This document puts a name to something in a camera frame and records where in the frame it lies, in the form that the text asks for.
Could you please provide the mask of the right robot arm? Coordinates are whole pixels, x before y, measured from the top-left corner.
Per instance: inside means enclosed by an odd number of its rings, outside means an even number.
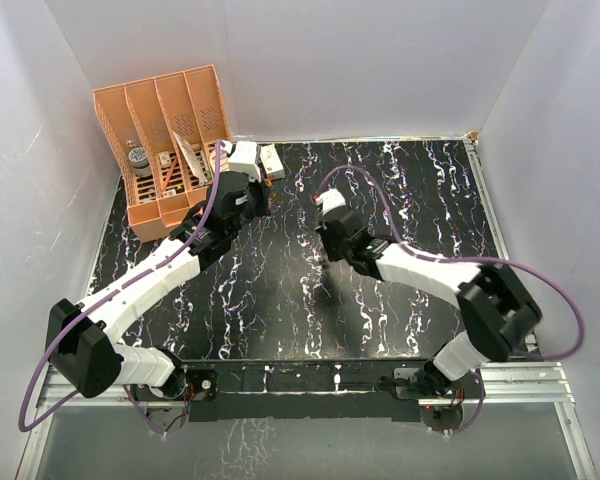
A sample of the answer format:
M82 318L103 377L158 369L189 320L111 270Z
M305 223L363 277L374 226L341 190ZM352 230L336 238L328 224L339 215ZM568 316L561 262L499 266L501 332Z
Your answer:
M505 362L542 319L513 269L501 262L427 261L387 236L373 236L358 215L339 206L319 217L327 258L346 261L360 275L423 291L458 310L464 331L407 378L383 377L383 387L423 397L451 395L462 377L490 362Z

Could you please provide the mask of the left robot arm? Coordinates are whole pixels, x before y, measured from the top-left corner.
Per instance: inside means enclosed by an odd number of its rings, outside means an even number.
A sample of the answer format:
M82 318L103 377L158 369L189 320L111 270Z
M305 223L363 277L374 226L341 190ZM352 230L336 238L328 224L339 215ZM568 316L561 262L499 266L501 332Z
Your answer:
M172 290L225 255L245 225L269 215L269 195L264 181L221 173L216 194L191 208L147 258L80 302L62 299L51 308L46 336L50 364L85 398L114 385L145 385L166 399L180 396L187 376L175 354L120 340Z

